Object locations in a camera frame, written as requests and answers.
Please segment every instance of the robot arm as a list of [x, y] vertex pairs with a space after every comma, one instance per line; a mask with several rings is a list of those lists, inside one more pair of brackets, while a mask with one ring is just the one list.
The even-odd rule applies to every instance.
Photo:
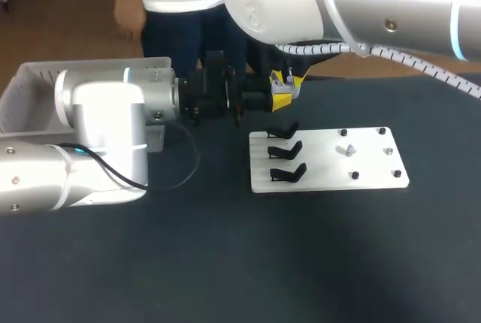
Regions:
[[[283, 44], [325, 39], [344, 41], [339, 52], [360, 56], [381, 45], [458, 59], [481, 57], [481, 0], [225, 0], [225, 4], [248, 35], [288, 53], [290, 47]], [[189, 80], [176, 79], [170, 69], [159, 70], [162, 76], [155, 83], [145, 83], [149, 80], [142, 77], [148, 74], [145, 71], [110, 71], [66, 72], [56, 84], [62, 122], [75, 127], [79, 143], [136, 182], [137, 188], [81, 152], [0, 143], [0, 214], [138, 199], [147, 186], [146, 124], [164, 123], [181, 113], [198, 121], [200, 116], [229, 112], [237, 121], [243, 109], [272, 111], [289, 104], [276, 100], [276, 94], [290, 93], [292, 99], [301, 83], [291, 77], [290, 90], [274, 74], [272, 88], [257, 86], [230, 72], [226, 76], [218, 65]], [[130, 74], [140, 77], [131, 79]], [[481, 94], [479, 87], [469, 92]]]
[[225, 0], [225, 5], [248, 35], [267, 44], [325, 39], [344, 41], [360, 56], [376, 45], [481, 58], [481, 0]]

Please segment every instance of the white cable wrap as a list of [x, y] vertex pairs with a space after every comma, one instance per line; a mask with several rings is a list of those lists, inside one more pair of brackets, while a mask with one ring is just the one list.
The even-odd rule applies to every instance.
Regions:
[[[276, 45], [276, 48], [284, 53], [298, 56], [315, 56], [352, 52], [351, 48], [346, 43], [307, 45], [305, 47], [299, 47], [295, 45]], [[389, 49], [388, 47], [372, 47], [370, 48], [370, 54], [372, 56], [378, 56], [380, 58], [392, 60], [393, 62], [399, 62], [403, 65], [409, 66], [410, 68], [421, 71], [430, 77], [441, 80], [450, 86], [454, 86], [456, 89], [466, 92], [476, 99], [481, 99], [481, 87], [456, 74], [450, 73], [439, 66], [425, 62], [420, 58], [402, 53], [401, 51]]]

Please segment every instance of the wooden floor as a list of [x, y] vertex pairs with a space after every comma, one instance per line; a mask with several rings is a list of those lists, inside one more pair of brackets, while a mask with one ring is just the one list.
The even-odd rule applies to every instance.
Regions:
[[[0, 92], [22, 62], [141, 56], [138, 42], [116, 32], [113, 0], [16, 0], [10, 16], [0, 12]], [[481, 64], [439, 57], [424, 59], [454, 72], [481, 72]], [[417, 74], [377, 58], [339, 56], [314, 69], [336, 77]]]

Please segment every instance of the white mounting plate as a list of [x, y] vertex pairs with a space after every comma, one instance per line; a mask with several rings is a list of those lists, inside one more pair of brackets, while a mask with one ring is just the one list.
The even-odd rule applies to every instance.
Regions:
[[[250, 179], [253, 192], [313, 192], [325, 190], [392, 189], [406, 188], [409, 177], [399, 155], [391, 129], [381, 135], [380, 128], [347, 128], [347, 136], [341, 136], [342, 129], [297, 131], [290, 140], [268, 139], [268, 134], [253, 132], [249, 136]], [[303, 148], [295, 160], [269, 159], [268, 147], [277, 146], [291, 149], [299, 140]], [[346, 156], [346, 149], [353, 145], [356, 153]], [[393, 149], [392, 155], [386, 150]], [[295, 171], [306, 163], [307, 172], [297, 183], [271, 181], [270, 169]], [[401, 177], [394, 176], [401, 171]], [[359, 178], [354, 180], [352, 172]]]

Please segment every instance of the black tabletop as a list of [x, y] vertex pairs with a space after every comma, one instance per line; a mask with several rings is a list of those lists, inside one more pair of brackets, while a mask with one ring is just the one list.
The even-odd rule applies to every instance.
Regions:
[[[248, 134], [295, 120], [390, 127], [410, 186], [253, 194]], [[0, 320], [481, 320], [481, 101], [424, 77], [324, 80], [237, 130], [230, 119], [190, 130], [201, 164], [178, 189], [1, 218]], [[151, 184], [181, 180], [193, 161], [169, 126]]]

